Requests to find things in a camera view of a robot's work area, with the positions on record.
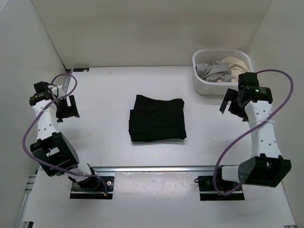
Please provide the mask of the black trousers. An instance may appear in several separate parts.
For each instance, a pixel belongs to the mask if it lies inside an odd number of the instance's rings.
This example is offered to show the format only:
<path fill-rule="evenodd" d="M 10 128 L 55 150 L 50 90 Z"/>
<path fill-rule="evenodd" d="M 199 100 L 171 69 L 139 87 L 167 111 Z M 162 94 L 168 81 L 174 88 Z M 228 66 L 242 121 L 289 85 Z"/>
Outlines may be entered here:
<path fill-rule="evenodd" d="M 130 110 L 129 135 L 132 142 L 149 143 L 187 137 L 184 121 L 184 101 L 155 100 L 137 95 Z"/>

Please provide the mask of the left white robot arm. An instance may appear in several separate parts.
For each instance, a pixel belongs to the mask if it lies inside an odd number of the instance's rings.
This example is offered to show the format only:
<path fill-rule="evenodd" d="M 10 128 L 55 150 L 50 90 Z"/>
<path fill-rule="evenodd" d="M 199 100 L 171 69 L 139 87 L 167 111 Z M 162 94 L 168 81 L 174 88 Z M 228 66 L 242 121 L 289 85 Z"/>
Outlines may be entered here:
<path fill-rule="evenodd" d="M 47 82 L 38 82 L 34 84 L 34 88 L 36 92 L 30 97 L 29 104 L 35 115 L 38 115 L 50 101 L 64 95 L 62 86 Z M 89 165 L 82 168 L 79 166 L 79 157 L 74 147 L 59 131 L 58 123 L 70 117 L 80 117 L 73 95 L 51 104 L 38 120 L 37 141 L 30 145 L 30 151 L 44 162 L 74 173 L 83 173 L 86 175 L 83 179 L 84 186 L 89 190 L 95 190 L 99 186 L 100 179 L 94 175 L 95 172 Z"/>

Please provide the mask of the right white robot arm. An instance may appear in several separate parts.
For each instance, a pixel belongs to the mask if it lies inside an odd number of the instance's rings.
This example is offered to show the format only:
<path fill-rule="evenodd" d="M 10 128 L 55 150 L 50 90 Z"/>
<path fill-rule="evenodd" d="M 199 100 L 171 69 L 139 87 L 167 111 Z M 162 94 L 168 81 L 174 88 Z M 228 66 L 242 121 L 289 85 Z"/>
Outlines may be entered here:
<path fill-rule="evenodd" d="M 213 173 L 216 191 L 226 189 L 231 182 L 241 185 L 276 187 L 291 170 L 291 161 L 284 159 L 275 137 L 272 117 L 289 101 L 294 83 L 288 75 L 290 91 L 284 102 L 272 109 L 272 92 L 269 87 L 259 84 L 257 72 L 246 72 L 238 76 L 238 89 L 228 89 L 220 112 L 228 110 L 244 122 L 249 130 L 235 139 L 220 155 Z M 236 166 L 220 166 L 224 154 L 245 136 L 251 136 L 252 152 L 250 159 Z"/>

